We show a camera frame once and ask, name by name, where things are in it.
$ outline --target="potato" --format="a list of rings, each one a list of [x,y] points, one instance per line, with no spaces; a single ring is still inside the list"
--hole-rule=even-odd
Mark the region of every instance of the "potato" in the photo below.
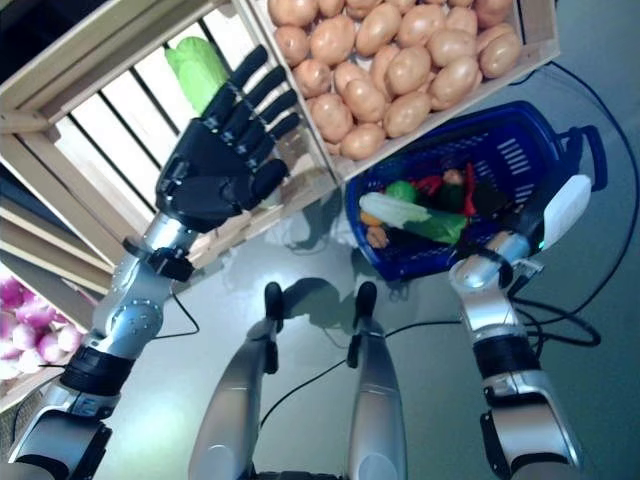
[[[384,116],[384,129],[391,138],[406,135],[420,126],[429,115],[431,99],[422,92],[411,92],[398,97]]]
[[[355,79],[347,83],[344,101],[360,122],[375,123],[384,117],[387,102],[373,83]]]
[[[429,87],[433,109],[444,110],[462,100],[475,86],[478,71],[473,57],[460,57],[440,70]]]
[[[364,160],[378,151],[386,137],[387,134],[379,125],[362,123],[342,139],[340,153],[351,160]]]
[[[493,40],[480,54],[480,70],[487,78],[498,78],[511,70],[520,56],[522,43],[515,33]]]
[[[305,27],[318,14],[318,0],[269,0],[267,9],[271,20],[278,27]]]
[[[311,118],[322,138],[330,143],[339,143],[353,128],[351,111],[335,93],[325,93],[316,98]]]
[[[478,15],[478,26],[490,28],[507,18],[513,9],[513,0],[476,0],[473,8]]]
[[[398,7],[401,15],[404,15],[409,10],[411,10],[415,4],[416,0],[385,0],[387,3],[391,3]]]
[[[282,55],[284,55],[284,59],[290,67],[295,67],[307,57],[309,39],[301,28],[285,25],[278,28],[274,36]]]
[[[344,0],[318,0],[320,13],[325,17],[335,17],[344,8]]]
[[[386,45],[398,33],[402,16],[395,5],[383,3],[364,19],[356,37],[356,50],[369,57]]]
[[[402,18],[396,41],[401,47],[426,45],[445,24],[444,11],[438,5],[416,5]]]
[[[331,88],[331,69],[315,58],[303,60],[293,70],[293,76],[304,98],[317,97]]]
[[[483,31],[478,35],[478,38],[476,38],[476,52],[482,52],[493,40],[505,33],[515,33],[515,30],[508,23],[499,23],[495,27]]]
[[[427,48],[438,67],[446,67],[455,59],[476,54],[476,37],[464,30],[438,30]]]
[[[356,41],[356,26],[339,15],[320,23],[311,34],[311,55],[330,67],[344,62]]]
[[[347,83],[351,80],[355,80],[356,78],[371,81],[369,72],[354,63],[344,62],[338,65],[333,72],[333,85],[336,88],[336,92],[338,92],[340,96],[344,97],[344,91],[347,88]]]
[[[478,35],[478,17],[470,8],[453,7],[449,10],[445,26],[449,30],[464,30],[474,37]]]
[[[389,90],[404,95],[423,85],[431,71],[431,58],[426,48],[416,45],[404,48],[389,63],[385,81]]]
[[[354,20],[362,20],[380,3],[382,0],[347,0],[347,15]]]
[[[387,82],[385,80],[385,74],[387,73],[387,68],[389,68],[389,64],[395,58],[395,56],[400,52],[400,49],[394,44],[385,45],[376,56],[373,57],[373,62],[371,62],[371,69],[369,70],[369,74],[371,75],[371,80],[373,81],[373,85],[384,95],[384,98],[387,102],[393,100],[393,93],[387,87]]]

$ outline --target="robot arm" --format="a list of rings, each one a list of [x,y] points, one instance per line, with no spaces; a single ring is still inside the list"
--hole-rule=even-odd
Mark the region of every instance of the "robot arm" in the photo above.
[[[577,438],[503,288],[519,261],[551,246],[575,223],[590,192],[588,177],[552,171],[509,219],[509,230],[449,273],[490,407],[480,418],[487,459],[501,479],[583,478]]]
[[[125,240],[127,253],[94,311],[92,330],[13,445],[10,463],[0,465],[2,480],[93,477],[111,436],[102,420],[162,327],[171,283],[191,276],[187,255],[198,234],[254,208],[287,175],[282,161],[265,159],[299,123],[292,113],[269,129],[296,96],[287,91],[264,111],[254,109],[285,80],[284,69],[242,92],[266,60],[263,47],[250,53],[184,131],[156,186],[159,213],[141,239]]]

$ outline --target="green vegetable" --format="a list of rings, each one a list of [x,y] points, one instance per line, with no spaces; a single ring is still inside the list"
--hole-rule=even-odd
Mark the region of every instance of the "green vegetable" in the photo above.
[[[386,194],[392,198],[398,200],[404,200],[405,202],[415,203],[418,198],[418,192],[413,185],[404,180],[398,180],[393,182],[387,187]]]
[[[360,197],[360,208],[387,225],[415,233],[434,242],[456,243],[467,225],[464,215],[427,210],[420,205],[381,193],[368,193]]]
[[[175,49],[167,49],[165,58],[178,79],[184,96],[198,115],[229,77],[213,46],[198,37],[183,38]]]

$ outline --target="gray floor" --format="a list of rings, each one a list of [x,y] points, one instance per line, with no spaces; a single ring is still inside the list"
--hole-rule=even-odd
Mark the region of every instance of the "gray floor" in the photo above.
[[[603,94],[638,151],[640,62],[633,48],[640,35],[640,2],[602,3],[559,2],[560,61]],[[596,125],[609,155],[608,190],[593,197],[560,244],[540,255],[547,269],[526,291],[530,298],[570,308],[598,282],[622,242],[632,199],[628,159],[592,100],[553,70],[506,89],[478,108],[516,99],[534,103],[556,131]],[[351,316],[354,287],[365,279],[379,286],[376,312],[386,328],[456,317],[457,303],[444,275],[402,289],[391,289],[376,278],[344,241],[344,224],[331,227],[339,207],[339,197],[326,199],[234,249],[181,294],[202,332],[147,348],[109,421],[115,432],[97,480],[186,478],[209,396],[245,331],[261,317],[262,289],[269,281],[284,287],[296,284],[290,292],[312,293],[300,297],[291,313],[297,316],[286,322],[279,339],[281,369],[265,380],[263,409],[344,357],[348,338],[341,327]],[[305,244],[328,231],[332,234]],[[295,242],[303,248],[292,251]],[[586,350],[549,345],[543,356],[586,448],[588,469],[602,479],[640,478],[638,247],[636,235],[618,275],[584,314],[602,332],[602,346]],[[173,302],[165,313],[165,333],[188,328]],[[389,344],[403,392],[410,478],[493,478],[478,425],[486,407],[465,332],[457,326],[428,327],[400,334]],[[257,467],[341,472],[355,379],[355,372],[340,368],[283,404],[261,433]]]

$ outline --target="basket handle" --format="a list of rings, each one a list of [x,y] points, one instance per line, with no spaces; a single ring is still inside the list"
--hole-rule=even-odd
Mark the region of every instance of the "basket handle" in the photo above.
[[[577,128],[573,127],[569,131],[558,135],[560,139],[567,138],[565,161],[573,163],[572,167],[577,171],[582,158],[582,139],[586,137],[593,158],[594,181],[591,187],[592,192],[604,190],[609,181],[607,169],[607,154],[604,150],[600,132],[593,125]]]

